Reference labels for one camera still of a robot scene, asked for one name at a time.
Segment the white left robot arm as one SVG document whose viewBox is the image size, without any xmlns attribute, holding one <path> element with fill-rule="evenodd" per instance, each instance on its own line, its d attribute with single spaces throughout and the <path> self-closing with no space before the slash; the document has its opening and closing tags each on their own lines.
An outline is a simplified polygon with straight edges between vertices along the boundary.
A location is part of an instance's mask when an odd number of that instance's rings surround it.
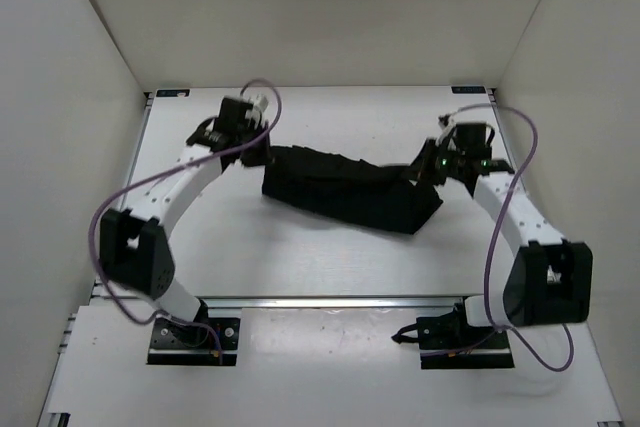
<svg viewBox="0 0 640 427">
<path fill-rule="evenodd" d="M 101 216 L 99 265 L 105 286 L 132 292 L 175 319 L 174 332 L 185 344 L 203 342 L 209 320 L 203 302 L 177 280 L 169 238 L 201 192 L 230 165 L 267 163 L 268 104 L 263 95 L 224 97 L 219 113 L 187 138 L 175 167 L 152 181 L 138 201 Z"/>
</svg>

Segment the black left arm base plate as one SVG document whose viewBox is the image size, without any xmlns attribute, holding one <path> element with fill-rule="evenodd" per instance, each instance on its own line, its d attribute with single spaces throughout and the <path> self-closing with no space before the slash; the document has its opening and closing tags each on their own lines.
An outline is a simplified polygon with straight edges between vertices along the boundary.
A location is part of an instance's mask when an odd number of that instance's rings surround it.
<svg viewBox="0 0 640 427">
<path fill-rule="evenodd" d="M 210 317 L 209 325 L 218 335 L 222 352 L 205 329 L 180 327 L 157 318 L 151 332 L 147 364 L 156 366 L 232 367 L 237 362 L 241 319 Z"/>
</svg>

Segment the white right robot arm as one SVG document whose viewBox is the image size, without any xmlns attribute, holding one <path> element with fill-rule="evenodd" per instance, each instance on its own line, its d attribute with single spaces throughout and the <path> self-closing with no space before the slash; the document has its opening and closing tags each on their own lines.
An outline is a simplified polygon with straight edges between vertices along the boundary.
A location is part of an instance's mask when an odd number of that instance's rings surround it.
<svg viewBox="0 0 640 427">
<path fill-rule="evenodd" d="M 572 242 L 554 228 L 518 186 L 518 173 L 492 149 L 448 148 L 441 140 L 425 141 L 412 167 L 420 180 L 442 185 L 462 183 L 471 198 L 495 222 L 487 252 L 483 293 L 466 298 L 464 313 L 448 323 L 449 338 L 471 347 L 484 327 L 535 327 L 579 324 L 587 320 L 593 254 L 584 242 Z M 503 238 L 513 256 L 507 278 L 493 284 L 493 249 Z"/>
</svg>

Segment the black pleated skirt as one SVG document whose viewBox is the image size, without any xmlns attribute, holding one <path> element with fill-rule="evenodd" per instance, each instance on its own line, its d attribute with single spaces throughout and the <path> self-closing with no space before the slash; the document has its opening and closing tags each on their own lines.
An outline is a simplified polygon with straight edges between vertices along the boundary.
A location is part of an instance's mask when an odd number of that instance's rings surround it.
<svg viewBox="0 0 640 427">
<path fill-rule="evenodd" d="M 302 146 L 276 146 L 272 153 L 262 194 L 312 214 L 413 235 L 443 204 L 432 183 L 412 182 L 402 164 L 378 166 Z"/>
</svg>

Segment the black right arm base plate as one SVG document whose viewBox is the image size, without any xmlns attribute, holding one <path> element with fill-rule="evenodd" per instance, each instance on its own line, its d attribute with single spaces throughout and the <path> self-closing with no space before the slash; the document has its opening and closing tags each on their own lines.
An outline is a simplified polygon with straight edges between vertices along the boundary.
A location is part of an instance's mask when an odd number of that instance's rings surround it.
<svg viewBox="0 0 640 427">
<path fill-rule="evenodd" d="M 460 305 L 438 316 L 417 317 L 391 340 L 416 344 L 422 370 L 490 370 L 515 367 L 508 336 L 492 327 L 473 327 Z"/>
</svg>

